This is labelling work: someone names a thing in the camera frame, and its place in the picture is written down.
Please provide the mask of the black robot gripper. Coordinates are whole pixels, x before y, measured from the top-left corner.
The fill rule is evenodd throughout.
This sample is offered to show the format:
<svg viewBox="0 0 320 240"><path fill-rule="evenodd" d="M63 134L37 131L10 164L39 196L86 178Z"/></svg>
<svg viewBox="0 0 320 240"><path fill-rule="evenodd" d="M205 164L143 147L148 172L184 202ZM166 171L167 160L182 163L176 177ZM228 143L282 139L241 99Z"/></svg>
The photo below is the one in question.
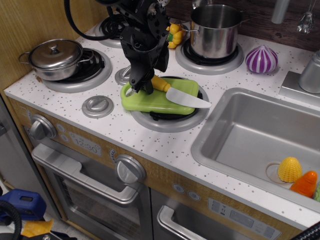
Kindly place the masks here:
<svg viewBox="0 0 320 240"><path fill-rule="evenodd" d="M151 33L144 33L131 26L125 27L121 33L121 46L131 66L129 83L135 92L143 90L148 95L152 94L154 69L162 72L167 70L167 35L168 32L164 31L160 37L153 37Z"/></svg>

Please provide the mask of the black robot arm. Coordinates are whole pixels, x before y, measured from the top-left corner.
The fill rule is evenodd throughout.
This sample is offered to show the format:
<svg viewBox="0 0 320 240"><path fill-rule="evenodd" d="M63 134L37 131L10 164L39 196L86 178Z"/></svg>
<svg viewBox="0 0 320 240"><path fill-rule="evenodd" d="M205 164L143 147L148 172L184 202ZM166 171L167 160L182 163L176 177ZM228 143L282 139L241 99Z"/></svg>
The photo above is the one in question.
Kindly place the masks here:
<svg viewBox="0 0 320 240"><path fill-rule="evenodd" d="M115 8L126 20L127 25L120 35L120 43L131 66L129 83L136 92L140 90L152 94L151 79L155 70L165 72L169 62L168 30L170 17L157 0L101 0L107 7L111 19L111 31L103 36L89 36L81 32L71 14L70 1L64 1L67 20L73 30L85 39L102 41L111 38L118 30L113 15Z"/></svg>

